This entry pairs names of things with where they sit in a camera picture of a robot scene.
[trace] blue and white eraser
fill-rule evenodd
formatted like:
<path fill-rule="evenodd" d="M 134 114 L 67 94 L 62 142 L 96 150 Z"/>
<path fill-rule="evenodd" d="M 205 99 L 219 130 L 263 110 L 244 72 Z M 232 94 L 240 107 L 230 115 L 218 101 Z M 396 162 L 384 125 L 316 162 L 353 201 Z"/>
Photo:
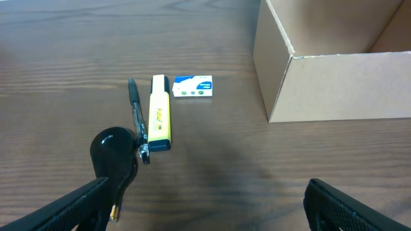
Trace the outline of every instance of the blue and white eraser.
<path fill-rule="evenodd" d="M 174 97 L 213 96 L 213 77 L 176 76 L 173 95 Z"/>

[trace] highlighter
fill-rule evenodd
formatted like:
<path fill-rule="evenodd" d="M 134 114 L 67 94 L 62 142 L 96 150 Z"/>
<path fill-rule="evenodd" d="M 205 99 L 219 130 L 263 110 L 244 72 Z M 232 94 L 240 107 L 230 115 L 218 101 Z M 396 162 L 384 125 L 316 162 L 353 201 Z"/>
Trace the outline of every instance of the highlighter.
<path fill-rule="evenodd" d="M 152 78 L 148 145 L 150 151 L 167 151 L 171 148 L 170 85 L 163 74 Z"/>

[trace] open box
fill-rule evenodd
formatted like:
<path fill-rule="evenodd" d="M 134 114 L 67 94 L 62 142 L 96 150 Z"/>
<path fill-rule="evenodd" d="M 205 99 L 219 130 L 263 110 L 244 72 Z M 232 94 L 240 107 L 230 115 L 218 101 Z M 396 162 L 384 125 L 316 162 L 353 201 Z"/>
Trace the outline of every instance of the open box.
<path fill-rule="evenodd" d="M 411 0 L 261 0 L 268 120 L 411 117 Z"/>

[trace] wooden table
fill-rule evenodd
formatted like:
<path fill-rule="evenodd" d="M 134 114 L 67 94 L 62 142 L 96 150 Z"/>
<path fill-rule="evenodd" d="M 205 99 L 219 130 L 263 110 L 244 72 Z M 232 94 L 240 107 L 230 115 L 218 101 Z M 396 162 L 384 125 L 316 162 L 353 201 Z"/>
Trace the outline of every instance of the wooden table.
<path fill-rule="evenodd" d="M 212 98 L 171 97 L 172 150 L 140 165 L 108 230 L 308 230 L 310 178 L 411 226 L 411 121 L 268 124 L 252 61 L 258 8 L 0 1 L 0 225 L 95 177 L 94 136 L 133 127 L 127 78 L 147 118 L 152 75 L 210 74 Z"/>

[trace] table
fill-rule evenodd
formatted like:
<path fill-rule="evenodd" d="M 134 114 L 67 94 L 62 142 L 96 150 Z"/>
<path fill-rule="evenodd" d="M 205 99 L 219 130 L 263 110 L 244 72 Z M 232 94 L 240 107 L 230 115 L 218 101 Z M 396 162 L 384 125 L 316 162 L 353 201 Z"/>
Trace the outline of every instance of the table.
<path fill-rule="evenodd" d="M 411 226 L 411 120 L 268 124 L 252 60 L 258 8 L 1 1 L 0 225 L 95 178 L 94 136 L 133 128 L 129 77 L 147 118 L 154 74 L 209 74 L 212 98 L 171 97 L 172 149 L 140 165 L 108 230 L 309 230 L 310 178 Z"/>

